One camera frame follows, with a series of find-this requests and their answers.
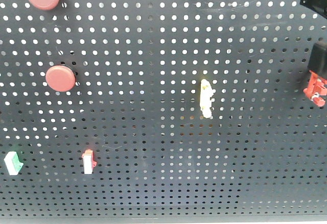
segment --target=white plastic part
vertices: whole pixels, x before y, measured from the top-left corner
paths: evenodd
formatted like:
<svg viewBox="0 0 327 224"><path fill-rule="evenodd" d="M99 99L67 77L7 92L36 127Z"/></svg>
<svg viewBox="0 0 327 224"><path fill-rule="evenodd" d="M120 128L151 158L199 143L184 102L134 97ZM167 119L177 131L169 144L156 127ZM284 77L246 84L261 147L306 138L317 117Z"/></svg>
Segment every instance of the white plastic part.
<svg viewBox="0 0 327 224"><path fill-rule="evenodd" d="M210 118L212 116L211 106L212 100L211 97L214 95L214 90L211 87L209 81L203 79L201 80L201 92L200 92L200 108L203 114L203 117Z"/></svg>
<svg viewBox="0 0 327 224"><path fill-rule="evenodd" d="M18 175L20 169L24 165L19 161L17 152L8 152L7 155L5 156L5 164L9 172L9 175L11 176Z"/></svg>
<svg viewBox="0 0 327 224"><path fill-rule="evenodd" d="M93 173L93 159L92 155L84 155L83 156L83 164L84 164L84 174L92 174Z"/></svg>

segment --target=perforated metal panel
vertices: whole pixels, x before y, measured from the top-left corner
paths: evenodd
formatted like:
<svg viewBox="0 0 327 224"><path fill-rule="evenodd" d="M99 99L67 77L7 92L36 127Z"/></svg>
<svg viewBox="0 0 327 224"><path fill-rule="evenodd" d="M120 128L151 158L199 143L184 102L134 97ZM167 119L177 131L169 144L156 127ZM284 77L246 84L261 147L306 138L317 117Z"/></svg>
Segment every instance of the perforated metal panel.
<svg viewBox="0 0 327 224"><path fill-rule="evenodd" d="M299 0L0 0L0 14L0 152L25 164L9 176L0 160L3 221L326 219L326 112L302 90L327 21ZM60 64L67 93L45 82Z"/></svg>

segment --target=red and white clip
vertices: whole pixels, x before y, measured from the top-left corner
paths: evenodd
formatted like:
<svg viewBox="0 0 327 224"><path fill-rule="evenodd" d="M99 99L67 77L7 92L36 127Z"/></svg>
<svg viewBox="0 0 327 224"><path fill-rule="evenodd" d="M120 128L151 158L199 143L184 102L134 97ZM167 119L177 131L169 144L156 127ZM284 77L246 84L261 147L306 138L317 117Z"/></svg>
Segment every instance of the red and white clip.
<svg viewBox="0 0 327 224"><path fill-rule="evenodd" d="M327 88L325 87L325 85L327 85L327 80L311 70L310 73L311 78L308 87L304 89L303 92L306 94L307 98L314 102L314 104L322 107L325 105L326 101L320 96L327 95Z"/></svg>
<svg viewBox="0 0 327 224"><path fill-rule="evenodd" d="M84 174L92 174L93 168L96 167L97 163L93 160L93 151L86 150L82 154L83 164L84 164Z"/></svg>

